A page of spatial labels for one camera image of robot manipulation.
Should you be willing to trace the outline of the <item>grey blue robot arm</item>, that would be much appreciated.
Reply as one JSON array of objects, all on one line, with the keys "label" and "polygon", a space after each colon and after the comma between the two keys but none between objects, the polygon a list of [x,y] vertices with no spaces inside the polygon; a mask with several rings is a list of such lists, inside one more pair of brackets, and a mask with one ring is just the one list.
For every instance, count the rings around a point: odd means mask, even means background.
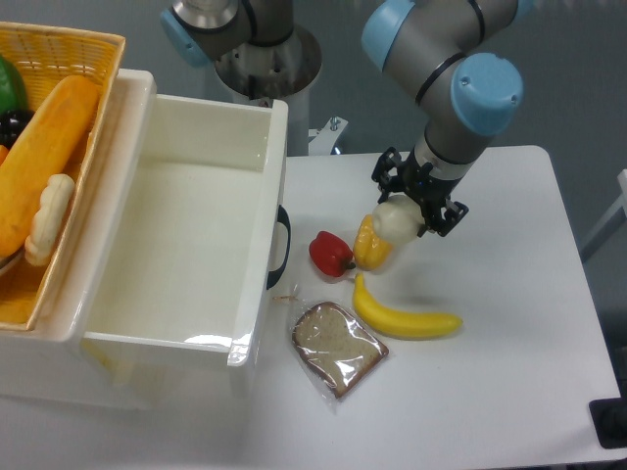
[{"label": "grey blue robot arm", "polygon": [[[446,236],[466,216],[452,191],[523,97],[516,67],[479,46],[531,8],[529,1],[386,1],[366,21],[363,50],[428,115],[408,156],[388,149],[374,167],[380,197],[372,223],[381,239],[402,245],[427,232]],[[288,146],[305,148],[321,51],[295,23],[291,2],[175,1],[160,20],[178,54],[193,67],[212,65],[236,102],[292,105]]]}]

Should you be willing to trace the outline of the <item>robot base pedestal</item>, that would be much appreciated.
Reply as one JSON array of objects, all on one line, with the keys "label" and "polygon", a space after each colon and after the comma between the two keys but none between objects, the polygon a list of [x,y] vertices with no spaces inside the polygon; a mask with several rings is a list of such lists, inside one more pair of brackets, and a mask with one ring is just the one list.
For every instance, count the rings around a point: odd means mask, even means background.
[{"label": "robot base pedestal", "polygon": [[286,152],[309,153],[310,96],[322,66],[320,46],[300,25],[281,44],[262,47],[245,43],[215,62],[217,77],[233,102],[270,107],[288,106]]}]

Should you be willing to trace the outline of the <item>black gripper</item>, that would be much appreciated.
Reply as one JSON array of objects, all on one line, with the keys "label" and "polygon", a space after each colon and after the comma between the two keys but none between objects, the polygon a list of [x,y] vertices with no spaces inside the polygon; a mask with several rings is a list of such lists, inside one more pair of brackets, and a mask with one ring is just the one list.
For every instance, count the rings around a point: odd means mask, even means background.
[{"label": "black gripper", "polygon": [[435,233],[446,237],[468,214],[468,206],[451,199],[453,191],[464,177],[437,175],[438,168],[430,161],[419,161],[416,150],[411,150],[403,162],[394,147],[386,149],[377,159],[371,180],[377,185],[380,195],[377,203],[386,202],[391,194],[404,193],[415,201],[421,210],[422,226],[417,236]]}]

